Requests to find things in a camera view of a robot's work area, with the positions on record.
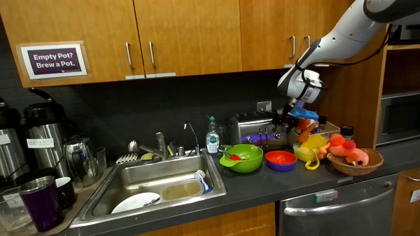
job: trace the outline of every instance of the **dishwasher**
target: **dishwasher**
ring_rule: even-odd
[[[388,236],[398,174],[281,201],[280,236]]]

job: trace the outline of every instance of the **toaster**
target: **toaster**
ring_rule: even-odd
[[[285,126],[279,126],[275,132],[271,122],[275,112],[256,111],[235,114],[229,119],[229,142],[253,144],[263,150],[279,149],[287,145]]]

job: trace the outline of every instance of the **dish soap bottle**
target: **dish soap bottle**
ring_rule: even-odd
[[[215,155],[219,152],[219,135],[216,133],[216,121],[212,116],[207,116],[209,118],[208,130],[206,135],[206,148],[210,155]]]

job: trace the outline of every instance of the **purple sign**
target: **purple sign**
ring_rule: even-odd
[[[79,44],[22,47],[30,79],[87,75]]]
[[[34,74],[81,71],[75,48],[28,50]]]

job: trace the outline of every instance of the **black mug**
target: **black mug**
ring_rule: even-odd
[[[61,208],[67,209],[76,202],[73,184],[70,177],[62,177],[55,180],[58,189],[58,200]]]

